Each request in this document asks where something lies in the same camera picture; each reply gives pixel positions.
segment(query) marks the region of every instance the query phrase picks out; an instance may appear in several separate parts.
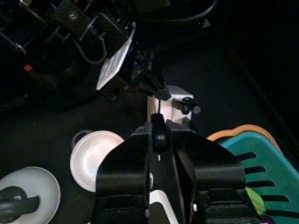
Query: dark background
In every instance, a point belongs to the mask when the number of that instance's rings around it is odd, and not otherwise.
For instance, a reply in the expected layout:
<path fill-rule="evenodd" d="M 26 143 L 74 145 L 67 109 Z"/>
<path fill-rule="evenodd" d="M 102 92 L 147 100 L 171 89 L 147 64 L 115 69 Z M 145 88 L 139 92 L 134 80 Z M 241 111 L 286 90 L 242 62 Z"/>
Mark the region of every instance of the dark background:
<path fill-rule="evenodd" d="M 223 0 L 209 16 L 210 28 L 138 24 L 166 83 L 194 94 L 202 107 L 193 117 L 198 134 L 255 124 L 273 134 L 297 169 L 298 6 L 291 0 Z M 40 94 L 10 53 L 2 51 L 2 109 L 8 101 Z M 2 117 L 0 177 L 31 165 L 52 172 L 62 200 L 51 224 L 87 224 L 94 207 L 95 194 L 71 176 L 72 137 L 82 130 L 110 130 L 126 139 L 145 122 L 146 96 L 126 91 L 115 101 L 98 93 L 59 110 L 35 101 Z"/>

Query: teal plastic basket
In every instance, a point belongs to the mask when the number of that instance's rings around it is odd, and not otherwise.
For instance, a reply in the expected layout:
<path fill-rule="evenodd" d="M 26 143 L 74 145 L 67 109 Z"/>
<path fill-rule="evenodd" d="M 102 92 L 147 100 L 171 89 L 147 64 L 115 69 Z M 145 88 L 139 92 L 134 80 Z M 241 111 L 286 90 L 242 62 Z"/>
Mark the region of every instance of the teal plastic basket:
<path fill-rule="evenodd" d="M 246 131 L 219 144 L 243 164 L 247 187 L 262 196 L 275 224 L 299 224 L 299 174 L 271 141 Z"/>

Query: white bowl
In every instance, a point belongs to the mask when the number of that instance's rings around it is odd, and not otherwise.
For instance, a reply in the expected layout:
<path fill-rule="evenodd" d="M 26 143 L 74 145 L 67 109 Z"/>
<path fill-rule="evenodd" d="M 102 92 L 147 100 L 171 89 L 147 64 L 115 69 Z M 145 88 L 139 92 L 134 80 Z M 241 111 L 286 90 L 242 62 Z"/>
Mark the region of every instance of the white bowl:
<path fill-rule="evenodd" d="M 70 158 L 72 177 L 89 191 L 97 191 L 99 166 L 107 154 L 125 142 L 114 132 L 101 130 L 87 134 L 76 143 Z"/>
<path fill-rule="evenodd" d="M 47 224 L 58 211 L 62 200 L 60 185 L 54 175 L 42 167 L 26 167 L 3 177 L 0 190 L 8 186 L 23 188 L 28 198 L 40 196 L 38 210 L 22 215 L 11 224 Z"/>

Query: green plastic basket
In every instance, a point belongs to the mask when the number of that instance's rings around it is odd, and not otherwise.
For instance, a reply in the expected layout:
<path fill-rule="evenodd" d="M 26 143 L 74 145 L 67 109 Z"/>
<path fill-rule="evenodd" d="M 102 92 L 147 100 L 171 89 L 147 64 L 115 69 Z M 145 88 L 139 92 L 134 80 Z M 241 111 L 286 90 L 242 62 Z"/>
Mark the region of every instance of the green plastic basket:
<path fill-rule="evenodd" d="M 246 131 L 219 144 L 243 164 L 247 187 L 262 196 L 275 224 L 299 224 L 299 174 L 271 141 Z"/>

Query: black knob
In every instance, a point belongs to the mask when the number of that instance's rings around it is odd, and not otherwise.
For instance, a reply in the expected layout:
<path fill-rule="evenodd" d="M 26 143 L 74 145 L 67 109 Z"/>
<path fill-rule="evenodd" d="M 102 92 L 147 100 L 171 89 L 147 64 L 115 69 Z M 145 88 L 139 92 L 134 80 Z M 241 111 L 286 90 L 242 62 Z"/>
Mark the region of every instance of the black knob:
<path fill-rule="evenodd" d="M 185 115 L 189 115 L 190 112 L 198 115 L 202 112 L 201 106 L 191 97 L 185 97 L 181 101 L 173 99 L 173 107 L 179 109 Z"/>

